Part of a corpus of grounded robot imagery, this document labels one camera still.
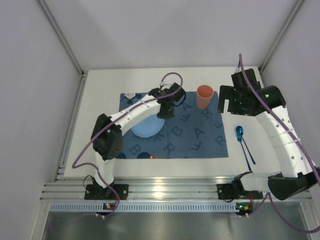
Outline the pink plastic cup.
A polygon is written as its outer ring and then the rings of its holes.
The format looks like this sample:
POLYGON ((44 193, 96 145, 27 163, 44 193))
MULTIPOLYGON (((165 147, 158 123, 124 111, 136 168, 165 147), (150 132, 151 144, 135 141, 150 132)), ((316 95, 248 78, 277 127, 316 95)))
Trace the pink plastic cup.
POLYGON ((196 90, 196 106, 203 110, 209 104, 214 95, 214 90, 209 85, 201 85, 196 90))

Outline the light blue plate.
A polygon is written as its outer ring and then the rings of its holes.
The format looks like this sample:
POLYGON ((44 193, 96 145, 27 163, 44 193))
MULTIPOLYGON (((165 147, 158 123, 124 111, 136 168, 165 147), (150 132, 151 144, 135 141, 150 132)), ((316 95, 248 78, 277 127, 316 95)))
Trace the light blue plate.
POLYGON ((150 138, 156 135, 164 126, 165 120, 151 115, 131 128, 132 132, 140 138, 150 138))

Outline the blue metallic spoon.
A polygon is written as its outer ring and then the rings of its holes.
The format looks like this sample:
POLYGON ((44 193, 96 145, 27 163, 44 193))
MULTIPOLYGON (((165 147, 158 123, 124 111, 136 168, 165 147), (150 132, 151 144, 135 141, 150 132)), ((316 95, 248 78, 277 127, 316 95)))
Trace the blue metallic spoon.
POLYGON ((252 168, 251 168, 251 165, 249 163, 249 160, 248 160, 248 156, 246 154, 246 152, 249 154, 249 157, 252 161, 252 163, 255 165, 256 162, 255 160, 253 159, 253 156, 248 148, 248 145, 243 137, 244 135, 244 129, 242 126, 238 125, 236 128, 235 128, 235 134, 236 134, 236 139, 237 141, 240 143, 241 145, 241 148, 242 148, 242 151, 243 151, 243 154, 244 154, 244 157, 245 157, 245 160, 246 160, 246 163, 247 163, 247 167, 248 167, 248 170, 251 172, 252 171, 252 168))

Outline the blue letter placemat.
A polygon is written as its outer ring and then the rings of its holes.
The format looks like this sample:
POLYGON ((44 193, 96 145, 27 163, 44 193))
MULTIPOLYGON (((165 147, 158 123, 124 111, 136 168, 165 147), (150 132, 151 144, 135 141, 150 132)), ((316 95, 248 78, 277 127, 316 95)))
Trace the blue letter placemat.
POLYGON ((129 129, 122 138, 118 159, 212 159, 227 158, 228 148, 222 115, 215 92, 206 109, 196 106, 196 93, 187 92, 174 117, 165 119, 154 136, 142 138, 129 129))

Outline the blue metallic fork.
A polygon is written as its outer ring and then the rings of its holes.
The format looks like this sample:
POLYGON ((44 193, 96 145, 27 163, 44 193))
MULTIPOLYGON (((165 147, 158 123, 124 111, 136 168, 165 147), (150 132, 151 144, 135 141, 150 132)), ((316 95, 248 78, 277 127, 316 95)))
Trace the blue metallic fork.
POLYGON ((249 156, 250 156, 250 158, 251 158, 251 161, 252 161, 252 163, 254 164, 254 165, 256 165, 256 161, 255 161, 255 159, 253 158, 253 155, 252 155, 252 153, 251 153, 251 151, 250 151, 250 149, 249 149, 249 147, 248 147, 248 145, 247 145, 247 143, 246 143, 246 141, 245 141, 245 138, 242 136, 242 141, 243 141, 243 143, 244 143, 244 145, 245 145, 245 147, 246 147, 246 149, 247 149, 247 152, 248 152, 248 154, 249 154, 249 156))

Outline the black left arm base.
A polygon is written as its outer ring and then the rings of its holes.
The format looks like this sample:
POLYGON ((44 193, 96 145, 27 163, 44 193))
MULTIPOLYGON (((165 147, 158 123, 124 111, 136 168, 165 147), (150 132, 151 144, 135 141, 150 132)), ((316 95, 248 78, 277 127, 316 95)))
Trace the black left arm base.
POLYGON ((103 188, 100 186, 92 175, 87 175, 82 182, 85 188, 84 199, 85 200, 126 200, 129 194, 128 184, 114 184, 112 183, 111 188, 118 194, 116 194, 109 188, 103 188), (85 180, 91 178, 91 184, 85 185, 85 180))

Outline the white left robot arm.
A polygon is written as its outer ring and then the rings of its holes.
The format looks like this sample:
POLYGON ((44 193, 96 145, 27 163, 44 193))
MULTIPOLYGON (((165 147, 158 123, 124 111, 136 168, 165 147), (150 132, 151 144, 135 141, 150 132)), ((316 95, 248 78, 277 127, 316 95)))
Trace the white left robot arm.
POLYGON ((135 175, 177 177, 192 167, 230 155, 218 94, 205 86, 187 92, 179 84, 133 96, 122 94, 119 112, 101 114, 91 141, 96 157, 93 182, 114 182, 114 163, 125 161, 135 175))

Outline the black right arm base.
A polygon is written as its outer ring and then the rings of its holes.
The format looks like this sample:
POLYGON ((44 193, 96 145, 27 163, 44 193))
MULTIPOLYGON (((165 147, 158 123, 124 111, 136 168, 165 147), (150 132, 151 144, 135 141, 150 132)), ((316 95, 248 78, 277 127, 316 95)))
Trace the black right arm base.
POLYGON ((226 202, 233 200, 262 200, 263 193, 260 191, 245 191, 232 183, 217 184, 218 199, 226 202))

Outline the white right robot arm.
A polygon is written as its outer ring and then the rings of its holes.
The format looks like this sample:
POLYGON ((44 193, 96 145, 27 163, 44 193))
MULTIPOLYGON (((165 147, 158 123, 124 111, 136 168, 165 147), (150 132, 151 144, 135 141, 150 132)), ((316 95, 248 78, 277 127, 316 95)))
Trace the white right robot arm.
POLYGON ((298 147, 298 138, 289 118, 286 101, 278 87, 261 87, 253 69, 231 75, 233 86, 227 90, 231 114, 256 117, 279 160, 280 171, 242 173, 234 179, 245 192, 270 192, 286 200, 315 186, 318 181, 298 147))

